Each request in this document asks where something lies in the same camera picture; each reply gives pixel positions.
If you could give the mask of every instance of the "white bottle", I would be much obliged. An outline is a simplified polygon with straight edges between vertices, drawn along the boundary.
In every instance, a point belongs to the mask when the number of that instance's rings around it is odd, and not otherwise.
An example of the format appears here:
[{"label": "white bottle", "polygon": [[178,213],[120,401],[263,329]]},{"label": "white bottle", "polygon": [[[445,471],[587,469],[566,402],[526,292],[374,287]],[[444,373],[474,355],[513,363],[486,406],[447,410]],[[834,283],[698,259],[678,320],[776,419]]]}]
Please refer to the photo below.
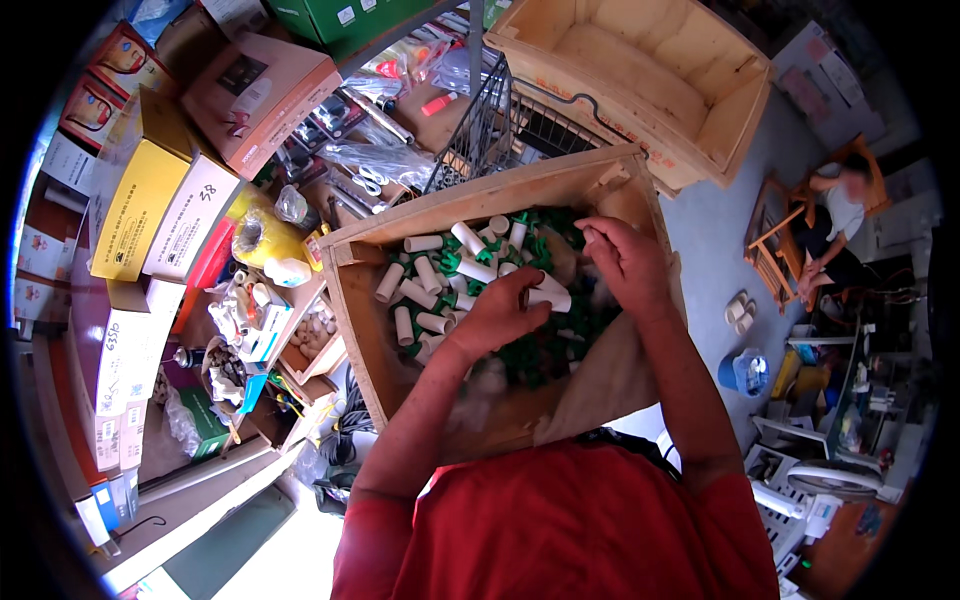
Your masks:
[{"label": "white bottle", "polygon": [[310,265],[296,258],[279,260],[272,256],[263,263],[263,274],[281,287],[297,287],[310,280]]}]

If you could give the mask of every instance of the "white slipper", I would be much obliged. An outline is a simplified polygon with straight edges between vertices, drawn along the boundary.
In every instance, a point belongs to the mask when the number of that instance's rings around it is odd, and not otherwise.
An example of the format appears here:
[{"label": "white slipper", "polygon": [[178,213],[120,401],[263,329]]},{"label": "white slipper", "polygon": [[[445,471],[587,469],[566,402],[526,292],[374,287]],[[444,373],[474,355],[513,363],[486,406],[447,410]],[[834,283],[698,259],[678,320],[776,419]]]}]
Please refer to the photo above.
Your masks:
[{"label": "white slipper", "polygon": [[747,329],[750,328],[750,325],[754,324],[754,315],[756,314],[756,302],[750,300],[747,302],[747,305],[743,308],[743,314],[740,315],[740,318],[736,320],[736,323],[733,325],[733,330],[736,331],[737,335],[743,335],[747,332]]},{"label": "white slipper", "polygon": [[742,291],[736,296],[733,297],[733,300],[730,300],[730,303],[727,304],[727,308],[723,311],[723,318],[728,325],[736,323],[736,320],[743,316],[745,312],[744,307],[747,304],[747,292]]}]

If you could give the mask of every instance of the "person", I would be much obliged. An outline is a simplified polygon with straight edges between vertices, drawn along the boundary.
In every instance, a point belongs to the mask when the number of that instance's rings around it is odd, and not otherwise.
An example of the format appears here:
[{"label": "person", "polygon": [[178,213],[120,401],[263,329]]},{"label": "person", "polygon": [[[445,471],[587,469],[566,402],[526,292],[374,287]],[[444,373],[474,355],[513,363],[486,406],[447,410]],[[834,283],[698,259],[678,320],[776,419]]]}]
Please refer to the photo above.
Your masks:
[{"label": "person", "polygon": [[810,189],[818,193],[813,227],[804,218],[790,222],[794,240],[804,253],[804,271],[797,282],[803,301],[815,297],[817,289],[828,283],[845,288],[876,284],[876,275],[847,248],[863,224],[863,203],[873,180],[870,162],[857,153],[847,156],[843,164],[832,162],[810,176]]},{"label": "person", "polygon": [[470,365],[549,316],[547,303],[521,306],[543,278],[523,267],[480,294],[373,445],[350,491],[332,598],[779,597],[730,419],[669,298],[660,247],[616,219],[576,225],[643,345],[657,349],[646,357],[681,481],[662,458],[609,441],[437,469]]}]

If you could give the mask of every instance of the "wooden crate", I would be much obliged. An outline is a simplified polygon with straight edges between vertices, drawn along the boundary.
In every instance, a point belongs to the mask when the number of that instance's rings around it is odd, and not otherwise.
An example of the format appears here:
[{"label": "wooden crate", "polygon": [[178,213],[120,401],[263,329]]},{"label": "wooden crate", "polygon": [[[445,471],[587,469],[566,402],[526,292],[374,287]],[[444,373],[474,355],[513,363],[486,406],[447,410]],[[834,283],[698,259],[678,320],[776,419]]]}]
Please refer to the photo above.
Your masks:
[{"label": "wooden crate", "polygon": [[[634,144],[553,158],[462,183],[322,239],[328,290],[350,363],[378,431],[383,430],[420,375],[420,369],[400,358],[388,306],[373,297],[386,269],[388,251],[384,247],[392,248],[407,236],[449,229],[457,221],[477,224],[495,214],[568,205],[617,216],[657,239],[664,254],[672,255],[657,194],[642,151]],[[680,294],[679,272],[677,281],[672,290],[675,302]],[[566,384],[564,379],[534,391],[525,387],[509,390],[507,397],[492,407],[482,432],[446,436],[444,463],[531,445],[534,425],[541,417],[555,414]],[[599,422],[585,420],[581,431],[653,401],[624,408],[624,412]]]},{"label": "wooden crate", "polygon": [[649,153],[667,195],[733,181],[770,94],[772,63],[696,0],[516,0],[484,36],[507,55],[517,91]]}]

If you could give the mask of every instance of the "red shirt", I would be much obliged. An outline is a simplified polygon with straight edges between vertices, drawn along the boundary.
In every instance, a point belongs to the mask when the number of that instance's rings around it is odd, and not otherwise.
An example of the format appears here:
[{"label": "red shirt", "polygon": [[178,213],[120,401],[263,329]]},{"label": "red shirt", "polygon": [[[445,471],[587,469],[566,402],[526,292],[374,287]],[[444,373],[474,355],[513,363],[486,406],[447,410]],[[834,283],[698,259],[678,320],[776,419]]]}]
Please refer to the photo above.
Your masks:
[{"label": "red shirt", "polygon": [[331,598],[778,598],[750,483],[691,495],[642,456],[559,442],[351,504]]}]

